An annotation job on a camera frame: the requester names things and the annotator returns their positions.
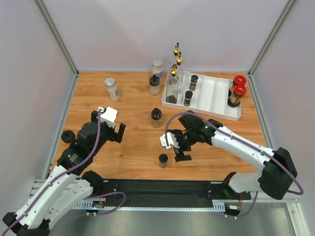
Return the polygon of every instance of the wooden table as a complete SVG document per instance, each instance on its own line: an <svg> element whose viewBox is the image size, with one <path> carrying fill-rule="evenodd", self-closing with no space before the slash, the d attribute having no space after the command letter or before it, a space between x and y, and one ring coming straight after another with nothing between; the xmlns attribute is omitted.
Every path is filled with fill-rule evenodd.
<svg viewBox="0 0 315 236"><path fill-rule="evenodd" d="M233 79L240 73L200 73L213 77ZM195 144L190 155L191 161L175 162L174 151L162 148L159 138L164 132L168 119L181 110L161 106L162 91L157 96L149 93L149 72L82 72L71 103L64 130L77 133L82 125L91 119L91 112L98 106L110 106L118 110L116 125L126 124L121 144L107 142L86 169L94 170L103 178L141 179L195 179L223 180L227 174L236 171L248 173L255 168L239 157L207 144ZM113 77L118 85L121 98L112 102L104 81ZM166 74L163 76L164 88ZM242 100L242 116L238 121L216 118L235 133L257 144L265 145L257 118L252 96L248 92ZM150 124L150 113L154 107L163 112L164 125L155 129ZM175 119L170 129L183 129ZM56 160L68 147L60 141ZM158 165L158 156L167 153L167 168Z"/></svg>

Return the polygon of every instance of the jar contents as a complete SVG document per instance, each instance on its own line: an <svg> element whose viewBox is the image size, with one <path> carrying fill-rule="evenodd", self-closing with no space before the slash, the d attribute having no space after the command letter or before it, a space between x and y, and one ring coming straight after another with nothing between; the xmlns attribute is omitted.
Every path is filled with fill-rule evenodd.
<svg viewBox="0 0 315 236"><path fill-rule="evenodd" d="M153 74L158 76L159 82L162 81L163 69L162 69L162 61L157 59L153 61Z"/></svg>
<svg viewBox="0 0 315 236"><path fill-rule="evenodd" d="M171 68L173 66L173 64L176 64L176 58L177 58L179 52L180 52L179 43L176 43L175 48L173 49L174 55L173 55L171 61L169 62L169 68Z"/></svg>
<svg viewBox="0 0 315 236"><path fill-rule="evenodd" d="M237 107L241 103L241 99L246 93L246 88L243 85L236 85L234 86L234 90L227 100L227 104L230 107Z"/></svg>
<svg viewBox="0 0 315 236"><path fill-rule="evenodd" d="M189 90L190 91L195 91L196 90L197 80L198 80L198 76L197 75L192 75L191 76L190 86L189 86Z"/></svg>
<svg viewBox="0 0 315 236"><path fill-rule="evenodd" d="M189 91L189 90L186 91L185 92L184 106L186 106L186 107L190 106L191 98L192 98L192 91Z"/></svg>
<svg viewBox="0 0 315 236"><path fill-rule="evenodd" d="M180 94L182 91L182 84L183 84L183 78L184 78L184 70L183 70L182 63L183 63L182 52L179 52L179 55L176 58L177 75L178 75L178 94Z"/></svg>
<svg viewBox="0 0 315 236"><path fill-rule="evenodd" d="M110 99L114 102L118 101L120 99L120 95L116 85L116 81L113 78L108 78L105 80L105 85Z"/></svg>
<svg viewBox="0 0 315 236"><path fill-rule="evenodd" d="M159 160L159 166L161 168L165 168L167 166L167 161L168 161L168 157L166 154L161 154L159 157L158 157L158 160Z"/></svg>
<svg viewBox="0 0 315 236"><path fill-rule="evenodd" d="M234 87L236 85L243 85L243 86L245 86L246 81L247 80L246 80L246 78L244 76L241 76L241 75L235 76L235 78L233 80L233 84L232 84L230 90L228 91L228 96L231 96L231 94L233 93Z"/></svg>
<svg viewBox="0 0 315 236"><path fill-rule="evenodd" d="M166 102L177 104L179 87L179 78L177 75L177 66L174 64L168 73L166 81Z"/></svg>
<svg viewBox="0 0 315 236"><path fill-rule="evenodd" d="M151 95L158 95L159 94L159 90L160 90L160 81L159 81L159 77L156 76L156 74L154 74L153 76L151 76L149 78L149 84L150 84L150 94Z"/></svg>
<svg viewBox="0 0 315 236"><path fill-rule="evenodd" d="M162 124L162 111L159 108L154 108L151 111L151 125L153 128L160 128Z"/></svg>

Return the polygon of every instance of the silver lid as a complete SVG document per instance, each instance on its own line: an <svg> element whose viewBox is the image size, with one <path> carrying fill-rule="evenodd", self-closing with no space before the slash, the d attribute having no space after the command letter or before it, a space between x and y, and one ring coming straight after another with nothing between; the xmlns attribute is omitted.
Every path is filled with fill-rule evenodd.
<svg viewBox="0 0 315 236"><path fill-rule="evenodd" d="M115 81L114 78L108 78L108 79L105 80L105 85L108 86L108 87L109 86L113 86L115 84L115 82L116 81Z"/></svg>
<svg viewBox="0 0 315 236"><path fill-rule="evenodd" d="M162 61L159 59L156 59L153 61L153 65L156 67L160 67L160 66L162 66Z"/></svg>

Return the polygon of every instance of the gray wall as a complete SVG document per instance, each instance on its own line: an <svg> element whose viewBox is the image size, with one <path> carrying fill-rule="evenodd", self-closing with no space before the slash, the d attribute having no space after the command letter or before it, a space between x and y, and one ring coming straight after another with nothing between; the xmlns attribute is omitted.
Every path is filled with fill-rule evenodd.
<svg viewBox="0 0 315 236"><path fill-rule="evenodd" d="M292 155L300 197L315 235L315 2L299 0L266 53L254 81L273 142Z"/></svg>
<svg viewBox="0 0 315 236"><path fill-rule="evenodd" d="M287 0L44 0L80 70L248 71Z"/></svg>
<svg viewBox="0 0 315 236"><path fill-rule="evenodd" d="M34 1L1 0L0 219L42 177L73 79Z"/></svg>

